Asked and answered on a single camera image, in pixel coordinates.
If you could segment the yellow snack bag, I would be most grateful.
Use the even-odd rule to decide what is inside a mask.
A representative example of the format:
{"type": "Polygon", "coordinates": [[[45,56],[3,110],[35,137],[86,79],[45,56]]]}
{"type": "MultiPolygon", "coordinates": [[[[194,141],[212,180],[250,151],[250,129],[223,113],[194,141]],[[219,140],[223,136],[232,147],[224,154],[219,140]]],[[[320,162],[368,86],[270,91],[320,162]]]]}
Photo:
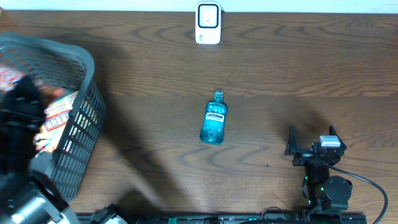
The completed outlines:
{"type": "Polygon", "coordinates": [[[45,122],[41,125],[39,133],[34,137],[36,152],[52,153],[56,150],[78,91],[68,91],[67,93],[68,95],[49,104],[49,107],[45,110],[45,122]]]}

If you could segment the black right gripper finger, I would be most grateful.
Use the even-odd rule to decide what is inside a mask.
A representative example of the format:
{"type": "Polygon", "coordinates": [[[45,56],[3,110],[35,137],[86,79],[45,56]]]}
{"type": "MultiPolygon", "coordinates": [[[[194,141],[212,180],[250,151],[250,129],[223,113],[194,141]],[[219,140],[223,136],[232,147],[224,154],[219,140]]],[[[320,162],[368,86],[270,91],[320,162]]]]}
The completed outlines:
{"type": "Polygon", "coordinates": [[[298,153],[298,151],[299,147],[297,143],[297,135],[295,132],[295,128],[291,126],[289,129],[289,138],[285,147],[284,155],[293,156],[294,154],[298,153]]]}
{"type": "Polygon", "coordinates": [[[330,136],[334,136],[335,138],[337,138],[337,140],[338,140],[338,142],[339,142],[339,144],[340,144],[338,147],[339,147],[342,151],[347,150],[346,144],[345,144],[345,143],[343,142],[343,140],[339,137],[339,135],[337,134],[335,128],[334,128],[332,125],[329,127],[329,135],[330,135],[330,136]]]}

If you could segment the blue Listerine mouthwash bottle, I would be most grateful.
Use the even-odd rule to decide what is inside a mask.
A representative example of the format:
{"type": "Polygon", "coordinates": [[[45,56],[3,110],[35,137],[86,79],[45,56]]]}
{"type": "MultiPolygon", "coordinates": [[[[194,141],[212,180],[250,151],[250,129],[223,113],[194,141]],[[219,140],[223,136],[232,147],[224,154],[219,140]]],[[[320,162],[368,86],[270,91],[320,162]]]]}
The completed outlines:
{"type": "Polygon", "coordinates": [[[224,127],[228,106],[224,103],[224,92],[216,90],[213,99],[205,107],[200,140],[207,144],[221,144],[224,140],[224,127]]]}

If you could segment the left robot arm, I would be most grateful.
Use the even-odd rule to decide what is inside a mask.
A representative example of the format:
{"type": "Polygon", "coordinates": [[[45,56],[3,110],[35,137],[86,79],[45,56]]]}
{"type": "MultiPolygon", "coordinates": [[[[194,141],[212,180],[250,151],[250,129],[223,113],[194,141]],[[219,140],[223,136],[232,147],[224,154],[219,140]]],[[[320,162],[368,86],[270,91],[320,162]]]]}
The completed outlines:
{"type": "Polygon", "coordinates": [[[17,81],[1,102],[1,223],[125,223],[114,205],[92,215],[76,214],[47,175],[29,169],[44,110],[30,77],[17,81]]]}

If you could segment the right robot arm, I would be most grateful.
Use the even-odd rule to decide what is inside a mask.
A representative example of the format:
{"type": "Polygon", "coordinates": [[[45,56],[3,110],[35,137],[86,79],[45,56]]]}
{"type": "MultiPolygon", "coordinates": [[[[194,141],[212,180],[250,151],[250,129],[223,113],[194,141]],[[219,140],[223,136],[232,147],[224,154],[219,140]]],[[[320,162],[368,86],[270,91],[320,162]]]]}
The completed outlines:
{"type": "Polygon", "coordinates": [[[352,183],[341,176],[330,175],[330,169],[339,163],[345,150],[346,145],[333,126],[329,127],[328,135],[320,136],[319,141],[307,149],[299,147],[295,128],[290,127],[284,154],[293,157],[293,166],[305,168],[303,195],[309,199],[313,213],[341,213],[348,209],[352,183]]]}

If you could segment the orange red snack stick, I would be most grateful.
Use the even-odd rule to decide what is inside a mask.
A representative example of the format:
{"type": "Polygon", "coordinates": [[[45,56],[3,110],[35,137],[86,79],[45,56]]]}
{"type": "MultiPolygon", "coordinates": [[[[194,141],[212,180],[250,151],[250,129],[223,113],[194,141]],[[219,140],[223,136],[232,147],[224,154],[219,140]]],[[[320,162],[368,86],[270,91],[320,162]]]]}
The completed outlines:
{"type": "MultiPolygon", "coordinates": [[[[27,74],[15,68],[1,65],[1,96],[14,89],[27,74]]],[[[41,78],[33,78],[33,85],[37,87],[46,105],[51,104],[65,93],[63,88],[55,88],[44,83],[41,78]]]]}

